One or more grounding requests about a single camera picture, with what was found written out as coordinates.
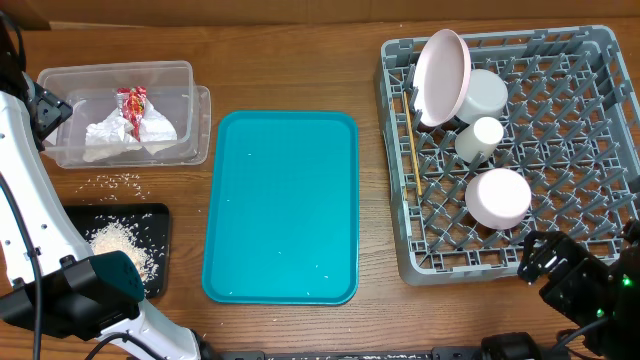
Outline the wooden chopstick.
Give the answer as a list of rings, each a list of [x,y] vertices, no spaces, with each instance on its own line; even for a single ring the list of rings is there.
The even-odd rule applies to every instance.
[[[421,186],[421,177],[420,177],[419,168],[418,168],[418,158],[416,154],[416,147],[415,147],[415,141],[414,141],[414,135],[413,135],[411,110],[410,110],[409,101],[408,101],[408,94],[406,91],[402,93],[402,100],[403,100],[404,113],[406,117],[406,127],[407,127],[407,132],[409,137],[411,164],[412,164],[412,170],[413,170],[414,180],[416,184],[416,193],[419,197],[422,197],[423,191]]]

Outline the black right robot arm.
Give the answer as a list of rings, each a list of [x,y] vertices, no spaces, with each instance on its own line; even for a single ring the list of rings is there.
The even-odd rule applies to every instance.
[[[568,348],[576,338],[594,357],[639,357],[639,221],[629,220],[622,238],[629,243],[616,262],[607,265],[567,234],[532,231],[524,239],[517,274],[531,284],[546,275],[539,295],[551,308],[577,325],[561,330],[550,348],[527,333],[482,340],[474,359],[569,359],[583,356]]]

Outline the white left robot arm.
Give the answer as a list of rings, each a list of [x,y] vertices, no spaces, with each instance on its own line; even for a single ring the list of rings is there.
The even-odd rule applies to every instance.
[[[67,216],[43,166],[45,138],[71,107],[33,82],[19,27],[1,17],[1,247],[11,292],[4,322],[42,338],[95,339],[136,359],[215,359],[195,331],[169,320],[145,297],[123,252],[93,253]]]

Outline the white cup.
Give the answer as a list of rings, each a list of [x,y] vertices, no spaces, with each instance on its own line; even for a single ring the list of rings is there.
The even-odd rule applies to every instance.
[[[493,117],[482,117],[465,128],[454,143],[459,158],[471,163],[477,154],[488,159],[504,136],[504,128]]]

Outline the red snack wrapper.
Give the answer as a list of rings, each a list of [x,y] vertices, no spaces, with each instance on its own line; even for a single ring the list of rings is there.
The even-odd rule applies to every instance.
[[[132,125],[130,135],[140,140],[139,130],[145,114],[147,89],[142,86],[118,88],[116,99],[121,115]]]

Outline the white napkin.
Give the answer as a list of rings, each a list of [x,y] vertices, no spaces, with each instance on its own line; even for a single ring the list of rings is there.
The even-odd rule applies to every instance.
[[[177,132],[172,123],[147,100],[145,114],[140,124],[140,142],[151,155],[175,144]]]
[[[130,134],[132,129],[133,125],[118,110],[111,112],[99,123],[89,124],[86,127],[83,160],[94,162],[139,150],[139,141]]]

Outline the small pink plate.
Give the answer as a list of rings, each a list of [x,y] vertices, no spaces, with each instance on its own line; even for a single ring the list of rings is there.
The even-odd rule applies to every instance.
[[[465,203],[481,225],[511,229],[525,217],[531,204],[531,188],[519,173],[496,168],[474,177],[467,185]]]

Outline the large pink plate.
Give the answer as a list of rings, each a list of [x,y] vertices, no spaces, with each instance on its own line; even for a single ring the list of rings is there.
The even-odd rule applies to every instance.
[[[437,127],[460,109],[470,83],[471,57],[466,42],[453,30],[442,29],[429,38],[415,67],[414,110],[426,127]]]

